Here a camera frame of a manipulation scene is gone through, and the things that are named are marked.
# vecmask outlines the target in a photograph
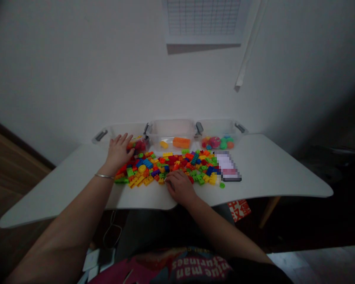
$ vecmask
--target hand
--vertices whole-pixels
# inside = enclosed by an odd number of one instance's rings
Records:
[[[169,172],[165,179],[171,197],[180,205],[188,208],[197,200],[193,185],[183,171]]]
[[[125,133],[124,136],[118,135],[115,139],[110,140],[108,157],[105,162],[106,167],[116,172],[133,156],[134,148],[131,149],[129,153],[126,153],[126,146],[129,144],[132,137],[133,135],[127,137],[127,133]]]

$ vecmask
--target table leg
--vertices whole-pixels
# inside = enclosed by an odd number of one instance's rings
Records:
[[[259,228],[263,229],[269,216],[272,214],[272,211],[274,210],[274,208],[278,204],[280,198],[281,198],[281,196],[274,196],[269,199],[267,206],[264,209],[264,213],[262,215],[262,219],[260,221]]]

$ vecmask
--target container handle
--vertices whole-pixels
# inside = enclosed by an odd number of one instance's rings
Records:
[[[99,142],[106,134],[108,133],[108,130],[101,131],[97,136],[95,137],[95,140]]]
[[[201,122],[196,122],[196,128],[197,128],[197,133],[196,135],[201,135],[201,133],[204,131],[204,128],[202,128]]]
[[[240,124],[236,124],[236,123],[235,123],[234,126],[235,126],[236,128],[238,128],[239,131],[241,131],[242,133],[245,133],[245,132],[246,132],[246,129],[244,129],[243,126],[241,126]]]
[[[143,131],[143,135],[145,136],[145,139],[149,139],[149,137],[146,135],[147,128],[149,128],[149,123],[146,123],[145,130]]]

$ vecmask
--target grid chart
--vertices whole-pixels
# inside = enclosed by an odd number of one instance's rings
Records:
[[[167,0],[172,36],[233,35],[241,0]]]

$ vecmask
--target white wall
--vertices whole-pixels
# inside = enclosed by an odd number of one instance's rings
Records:
[[[0,123],[55,164],[103,126],[174,117],[291,153],[355,87],[355,1],[270,0],[236,93],[239,67],[239,48],[168,56],[159,0],[0,6]]]

